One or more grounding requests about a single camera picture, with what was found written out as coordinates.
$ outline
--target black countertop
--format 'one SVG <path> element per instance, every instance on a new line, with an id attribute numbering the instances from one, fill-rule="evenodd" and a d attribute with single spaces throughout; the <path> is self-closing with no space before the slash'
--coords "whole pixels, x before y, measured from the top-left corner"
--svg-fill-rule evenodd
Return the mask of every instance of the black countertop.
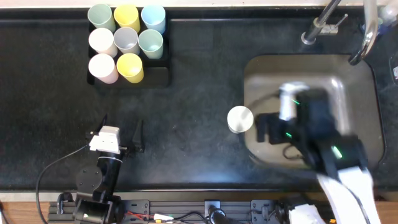
<path id="1" fill-rule="evenodd" d="M 0 189 L 33 190 L 40 171 L 82 147 L 85 132 L 108 114 L 122 142 L 143 119 L 146 151 L 123 162 L 117 190 L 313 190 L 296 170 L 259 167 L 228 111 L 243 104 L 243 69 L 264 54 L 350 54 L 362 42 L 360 9 L 349 12 L 337 36 L 301 43 L 320 9 L 169 9 L 172 81 L 164 89 L 98 90 L 86 82 L 85 9 L 3 11 L 0 16 Z M 380 189 L 398 187 L 398 29 L 379 38 L 366 61 L 374 70 L 386 155 L 373 171 Z M 43 190 L 75 189 L 75 174 L 96 162 L 79 152 L 54 165 Z"/>

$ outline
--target wooden surface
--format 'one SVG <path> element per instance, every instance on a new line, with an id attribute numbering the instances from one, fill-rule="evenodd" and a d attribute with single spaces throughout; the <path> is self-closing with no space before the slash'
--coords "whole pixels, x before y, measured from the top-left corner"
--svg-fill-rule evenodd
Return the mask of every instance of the wooden surface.
<path id="1" fill-rule="evenodd" d="M 3 202 L 5 213 L 12 223 L 43 224 L 37 213 L 35 202 Z M 50 204 L 43 202 L 40 204 L 43 215 L 47 218 Z M 398 202 L 376 202 L 382 224 L 398 223 Z"/>

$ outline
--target metal faucet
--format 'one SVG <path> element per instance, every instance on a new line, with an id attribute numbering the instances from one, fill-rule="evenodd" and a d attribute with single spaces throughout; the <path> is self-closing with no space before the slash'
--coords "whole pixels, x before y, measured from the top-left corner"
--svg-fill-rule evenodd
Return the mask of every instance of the metal faucet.
<path id="1" fill-rule="evenodd" d="M 330 17 L 331 13 L 336 9 L 341 0 L 331 0 L 327 7 L 322 11 L 318 18 L 315 18 L 313 24 L 308 32 L 304 32 L 301 36 L 301 40 L 304 44 L 314 44 L 318 35 L 335 35 L 338 32 L 338 26 L 347 18 L 347 15 L 342 18 L 336 25 L 327 25 L 326 21 Z M 361 48 L 353 53 L 348 59 L 350 65 L 358 64 L 367 54 L 373 46 L 374 40 L 376 40 L 377 29 L 378 29 L 378 17 L 377 17 L 377 4 L 376 0 L 363 0 L 363 7 L 365 13 L 365 34 Z"/>

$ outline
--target green led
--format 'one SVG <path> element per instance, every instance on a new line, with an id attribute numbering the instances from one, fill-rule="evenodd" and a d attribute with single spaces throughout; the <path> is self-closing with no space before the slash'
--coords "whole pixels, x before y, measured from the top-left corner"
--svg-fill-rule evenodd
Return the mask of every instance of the green led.
<path id="1" fill-rule="evenodd" d="M 332 146 L 331 150 L 333 151 L 333 153 L 335 154 L 337 159 L 343 158 L 343 155 L 341 154 L 340 150 L 338 150 L 338 148 L 336 146 Z"/>
<path id="2" fill-rule="evenodd" d="M 295 104 L 299 105 L 300 103 L 297 100 L 292 100 Z"/>

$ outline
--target stainless steel sink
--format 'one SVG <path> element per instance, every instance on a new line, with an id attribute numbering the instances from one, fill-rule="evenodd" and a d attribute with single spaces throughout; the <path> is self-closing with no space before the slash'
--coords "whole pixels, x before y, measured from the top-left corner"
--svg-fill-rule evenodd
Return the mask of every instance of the stainless steel sink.
<path id="1" fill-rule="evenodd" d="M 382 158 L 384 141 L 381 131 L 376 88 L 371 68 L 362 61 L 348 63 L 349 55 L 265 55 L 252 59 L 244 70 L 244 105 L 253 115 L 274 113 L 279 100 L 258 99 L 275 93 L 285 82 L 301 81 L 323 87 L 330 95 L 331 107 L 341 134 L 355 133 L 362 140 L 370 168 Z M 256 127 L 245 132 L 246 147 L 255 161 L 306 169 L 301 160 L 288 160 L 282 155 L 287 144 L 271 145 L 256 141 Z M 300 154 L 292 147 L 287 156 Z"/>

